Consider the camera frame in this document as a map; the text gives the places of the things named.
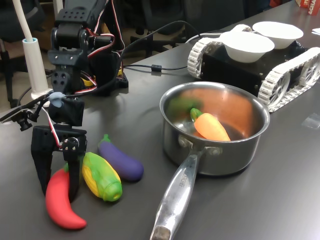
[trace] robotic arm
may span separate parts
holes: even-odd
[[[51,32],[52,49],[48,51],[48,58],[55,65],[51,77],[53,91],[24,106],[12,109],[0,118],[0,123],[13,120],[20,124],[21,131],[27,130],[32,126],[28,120],[36,122],[44,103],[50,100],[48,113],[46,112],[49,126],[33,128],[31,154],[41,189],[46,194],[51,177],[52,153],[63,153],[63,158],[68,163],[70,202],[75,198],[79,188],[81,162],[87,148],[87,132],[73,128],[82,125],[84,102],[78,97],[66,96],[96,89],[98,86],[93,80],[95,86],[86,89],[81,79],[81,74],[85,74],[82,71],[89,70],[90,59],[100,50],[103,50],[104,54],[114,55],[111,50],[116,41],[115,36],[96,34],[108,2],[109,0],[65,0],[64,9],[56,17],[55,28]],[[112,13],[115,14],[112,0],[111,4]],[[109,62],[106,61],[105,64],[114,66],[110,59],[113,58],[108,58]],[[113,79],[114,74],[115,69],[109,78]],[[38,107],[32,112],[29,109],[35,104],[38,104]]]

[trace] stainless steel saucepan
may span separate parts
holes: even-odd
[[[231,141],[200,137],[190,117],[191,108],[217,117]],[[254,157],[270,115],[252,94],[204,81],[171,88],[162,96],[160,110],[164,152],[180,166],[160,202],[150,240],[172,240],[186,212],[197,173],[222,176],[243,170]]]

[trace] screw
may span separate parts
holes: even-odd
[[[207,148],[207,153],[210,154],[211,156],[219,156],[222,153],[222,149],[219,147],[206,147]]]
[[[179,136],[178,142],[180,146],[183,148],[186,148],[190,145],[190,142],[187,139],[185,139],[183,136]]]

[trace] floor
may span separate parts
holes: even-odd
[[[53,7],[48,5],[47,10],[49,10],[49,13],[47,14],[48,19],[51,17],[53,18],[54,16],[52,15],[53,13]],[[172,39],[174,37],[176,37],[179,33],[176,32],[172,35],[161,35],[161,34],[155,34],[154,35],[154,39],[155,40],[169,40]],[[137,35],[135,33],[135,30],[132,28],[127,28],[127,29],[123,29],[122,30],[122,38],[123,41],[125,43],[125,45],[127,46],[130,43],[130,36],[136,36],[136,37],[140,37],[141,35]],[[36,33],[36,37],[39,39],[40,42],[40,46],[43,48],[47,48],[48,46],[48,41],[46,41],[46,43],[42,44],[44,41],[41,42],[41,39],[43,38],[47,38],[49,39],[49,35],[45,35],[45,33]],[[24,50],[23,50],[23,46],[22,46],[22,42],[14,42],[14,43],[5,43],[5,48],[7,49],[7,51],[9,52],[10,58],[14,58],[14,57],[18,57],[18,56],[23,56],[24,54]],[[44,68],[46,69],[53,69],[54,66],[52,64],[50,64],[49,60],[48,60],[48,56],[47,56],[47,52],[46,51],[41,51],[42,54],[42,59],[43,59],[43,65]],[[145,52],[141,51],[141,52],[134,52],[134,53],[130,53],[130,55],[128,57],[125,58],[125,60],[123,61],[124,65],[129,65],[132,63],[135,63],[137,61],[140,61],[142,59],[144,59],[145,57]],[[14,98],[19,98],[19,96],[28,88],[30,87],[30,82],[29,82],[29,76],[28,73],[25,72],[16,72],[13,76],[13,80],[12,80],[12,88],[13,88],[13,97]],[[27,93],[26,96],[22,99],[21,103],[25,104],[30,102],[31,96],[30,93]],[[7,111],[10,109],[10,104],[7,101],[7,90],[6,90],[6,83],[5,83],[5,78],[4,75],[0,73],[0,113]]]

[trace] purple eggplant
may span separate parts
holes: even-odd
[[[114,146],[108,134],[98,144],[99,155],[103,157],[127,181],[139,181],[144,174],[144,166],[138,160],[124,154]]]

